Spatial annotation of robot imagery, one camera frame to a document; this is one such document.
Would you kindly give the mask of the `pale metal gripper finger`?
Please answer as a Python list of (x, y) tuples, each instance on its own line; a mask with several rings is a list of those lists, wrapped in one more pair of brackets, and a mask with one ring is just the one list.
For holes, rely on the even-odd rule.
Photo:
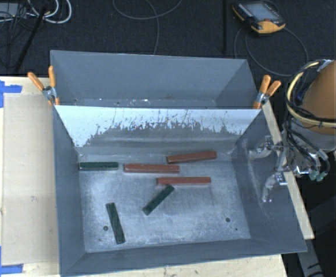
[(272, 153), (273, 140), (271, 136), (264, 136), (253, 149), (248, 151), (250, 159), (266, 158)]
[(263, 186), (261, 200), (263, 203), (272, 202), (271, 195), (277, 189), (282, 186), (286, 186), (288, 183), (286, 182), (284, 174), (272, 174), (269, 176)]

